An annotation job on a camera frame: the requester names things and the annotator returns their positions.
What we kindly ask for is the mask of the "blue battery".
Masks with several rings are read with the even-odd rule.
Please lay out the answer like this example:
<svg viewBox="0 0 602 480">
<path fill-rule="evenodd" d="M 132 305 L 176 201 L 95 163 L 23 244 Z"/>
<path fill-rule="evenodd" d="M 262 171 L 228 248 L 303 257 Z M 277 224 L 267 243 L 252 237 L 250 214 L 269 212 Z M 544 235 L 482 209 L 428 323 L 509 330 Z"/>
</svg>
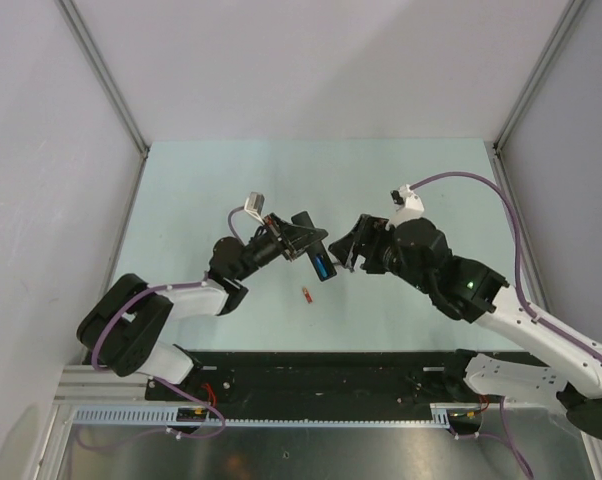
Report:
<svg viewBox="0 0 602 480">
<path fill-rule="evenodd" d="M 330 277 L 331 273 L 327 268 L 321 255 L 316 255 L 313 259 L 317 275 L 322 279 L 326 280 Z"/>
</svg>

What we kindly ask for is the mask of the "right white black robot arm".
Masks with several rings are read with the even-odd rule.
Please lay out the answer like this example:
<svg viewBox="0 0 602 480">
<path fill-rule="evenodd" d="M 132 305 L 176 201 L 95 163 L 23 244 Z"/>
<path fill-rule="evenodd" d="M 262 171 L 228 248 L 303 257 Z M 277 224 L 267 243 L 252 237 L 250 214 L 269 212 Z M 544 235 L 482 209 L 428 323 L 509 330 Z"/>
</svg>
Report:
<svg viewBox="0 0 602 480">
<path fill-rule="evenodd" d="M 602 440 L 602 344 L 527 302 L 495 270 L 453 254 L 432 222 L 420 218 L 394 226 L 385 218 L 362 215 L 328 249 L 344 267 L 362 258 L 366 273 L 402 279 L 448 318 L 493 331 L 544 364 L 507 378 L 489 373 L 486 363 L 473 358 L 442 376 L 450 399 L 465 401 L 475 392 L 501 397 L 523 393 Z"/>
</svg>

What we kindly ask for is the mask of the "black remote control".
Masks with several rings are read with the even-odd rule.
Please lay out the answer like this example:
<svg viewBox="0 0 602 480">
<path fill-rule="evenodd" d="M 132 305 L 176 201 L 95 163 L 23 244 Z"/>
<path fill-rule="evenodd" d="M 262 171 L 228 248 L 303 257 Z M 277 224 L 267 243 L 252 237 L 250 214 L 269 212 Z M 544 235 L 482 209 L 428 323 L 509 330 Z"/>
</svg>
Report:
<svg viewBox="0 0 602 480">
<path fill-rule="evenodd" d="M 302 211 L 297 213 L 296 215 L 293 215 L 291 217 L 292 223 L 295 225 L 299 225 L 299 226 L 303 226 L 303 227 L 308 227 L 308 228 L 314 228 L 315 225 L 312 222 L 310 215 L 307 211 Z M 332 261 L 332 259 L 330 258 L 328 251 L 326 250 L 324 244 L 322 241 L 318 241 L 313 243 L 311 246 L 309 246 L 306 249 L 306 254 L 310 259 L 310 262 L 315 270 L 315 273 L 317 274 L 317 271 L 315 269 L 315 265 L 313 262 L 313 259 L 316 255 L 321 255 L 327 268 L 329 269 L 331 275 L 328 279 L 326 280 L 322 280 L 318 275 L 318 278 L 321 282 L 327 281 L 333 277 L 335 277 L 337 275 L 337 271 L 336 271 L 336 267 Z"/>
</svg>

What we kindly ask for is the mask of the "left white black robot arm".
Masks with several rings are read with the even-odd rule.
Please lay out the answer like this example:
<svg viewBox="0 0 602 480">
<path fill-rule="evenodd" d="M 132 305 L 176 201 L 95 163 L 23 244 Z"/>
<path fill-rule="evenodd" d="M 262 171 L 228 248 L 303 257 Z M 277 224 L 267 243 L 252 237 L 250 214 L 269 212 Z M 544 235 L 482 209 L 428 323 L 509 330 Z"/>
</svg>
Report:
<svg viewBox="0 0 602 480">
<path fill-rule="evenodd" d="M 248 294 L 244 280 L 279 257 L 294 261 L 321 247 L 327 236 L 301 214 L 290 223 L 271 213 L 248 241 L 219 239 L 199 281 L 151 286 L 136 274 L 121 276 L 79 324 L 77 339 L 91 352 L 95 369 L 163 380 L 178 398 L 191 399 L 202 387 L 200 363 L 159 340 L 165 325 L 235 311 Z"/>
</svg>

